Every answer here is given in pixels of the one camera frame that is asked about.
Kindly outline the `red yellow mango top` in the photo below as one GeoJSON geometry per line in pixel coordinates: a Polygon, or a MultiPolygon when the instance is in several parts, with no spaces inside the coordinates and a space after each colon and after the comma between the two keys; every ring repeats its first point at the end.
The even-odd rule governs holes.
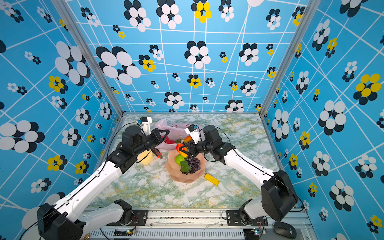
{"type": "Polygon", "coordinates": [[[191,141],[193,141],[193,138],[192,138],[191,136],[187,136],[187,137],[184,139],[183,143],[186,144],[186,143],[189,143],[189,142],[191,142],[191,141]]]}

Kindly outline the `red crinkled strawberry fruit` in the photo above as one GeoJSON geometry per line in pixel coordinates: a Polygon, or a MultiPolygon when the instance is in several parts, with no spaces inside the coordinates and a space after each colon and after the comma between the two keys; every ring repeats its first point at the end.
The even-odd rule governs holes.
{"type": "Polygon", "coordinates": [[[166,137],[166,138],[165,138],[165,143],[166,143],[166,144],[175,144],[176,142],[173,141],[173,140],[171,140],[169,137],[166,137]]]}

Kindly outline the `orange red mango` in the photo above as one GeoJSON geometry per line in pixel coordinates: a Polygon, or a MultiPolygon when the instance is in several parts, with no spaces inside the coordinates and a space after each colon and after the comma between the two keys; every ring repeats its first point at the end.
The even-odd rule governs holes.
{"type": "Polygon", "coordinates": [[[188,148],[177,149],[177,147],[176,147],[176,150],[179,153],[179,150],[187,150],[188,151],[188,148]]]}

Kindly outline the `dark purple grape bunch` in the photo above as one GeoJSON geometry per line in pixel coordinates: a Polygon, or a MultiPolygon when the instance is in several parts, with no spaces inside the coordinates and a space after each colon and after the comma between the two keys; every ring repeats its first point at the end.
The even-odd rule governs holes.
{"type": "Polygon", "coordinates": [[[195,157],[186,157],[188,165],[191,167],[188,171],[189,174],[194,174],[201,169],[201,161],[195,157]]]}

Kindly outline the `pink translucent plastic bag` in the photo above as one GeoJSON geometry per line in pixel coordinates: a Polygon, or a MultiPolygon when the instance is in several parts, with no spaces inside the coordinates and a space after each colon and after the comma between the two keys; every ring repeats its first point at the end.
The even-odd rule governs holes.
{"type": "MultiPolygon", "coordinates": [[[[185,132],[185,129],[189,125],[191,125],[191,124],[187,124],[187,123],[170,124],[167,122],[166,119],[161,119],[155,124],[155,128],[157,128],[159,130],[169,130],[170,133],[168,134],[167,137],[171,141],[175,142],[176,140],[183,140],[188,136],[188,134],[185,132]]],[[[161,153],[165,153],[168,151],[176,150],[176,146],[177,146],[176,143],[169,144],[169,143],[166,143],[166,141],[164,141],[159,146],[157,146],[157,149],[161,153]]]]}

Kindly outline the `green crinkled fruit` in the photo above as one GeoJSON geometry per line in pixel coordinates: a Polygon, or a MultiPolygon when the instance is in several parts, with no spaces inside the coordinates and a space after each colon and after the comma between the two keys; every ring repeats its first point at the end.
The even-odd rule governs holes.
{"type": "Polygon", "coordinates": [[[182,162],[182,161],[185,161],[185,160],[186,160],[186,158],[183,157],[182,155],[177,155],[177,156],[175,157],[175,162],[176,162],[176,164],[178,164],[179,166],[181,166],[181,162],[182,162]]]}

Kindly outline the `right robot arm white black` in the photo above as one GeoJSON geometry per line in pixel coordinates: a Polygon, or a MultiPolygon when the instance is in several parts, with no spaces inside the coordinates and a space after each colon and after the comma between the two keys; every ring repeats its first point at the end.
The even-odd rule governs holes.
{"type": "Polygon", "coordinates": [[[230,142],[223,141],[220,131],[214,125],[202,129],[189,125],[185,132],[192,139],[184,143],[181,151],[189,157],[210,154],[216,161],[243,174],[261,190],[261,200],[250,199],[239,209],[245,225],[252,225],[259,217],[282,221],[300,200],[288,174],[283,170],[276,172],[254,163],[230,142]]]}

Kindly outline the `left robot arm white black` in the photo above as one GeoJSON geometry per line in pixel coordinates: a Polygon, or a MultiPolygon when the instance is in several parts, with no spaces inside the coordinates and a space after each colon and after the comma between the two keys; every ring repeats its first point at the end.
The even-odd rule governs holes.
{"type": "Polygon", "coordinates": [[[116,200],[90,213],[84,213],[84,210],[110,183],[138,162],[139,154],[154,150],[169,133],[169,130],[153,129],[145,134],[138,125],[127,127],[122,141],[88,179],[56,203],[39,207],[37,226],[40,237],[45,240],[79,240],[111,223],[134,223],[132,206],[123,200],[116,200]]]}

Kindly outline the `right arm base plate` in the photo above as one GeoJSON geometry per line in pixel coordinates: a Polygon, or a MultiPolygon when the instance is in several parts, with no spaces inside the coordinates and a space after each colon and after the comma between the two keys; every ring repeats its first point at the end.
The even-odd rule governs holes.
{"type": "Polygon", "coordinates": [[[254,220],[250,220],[249,222],[245,222],[241,218],[241,214],[239,210],[227,210],[226,211],[226,220],[227,225],[229,227],[267,227],[268,220],[266,217],[258,217],[254,220]]]}

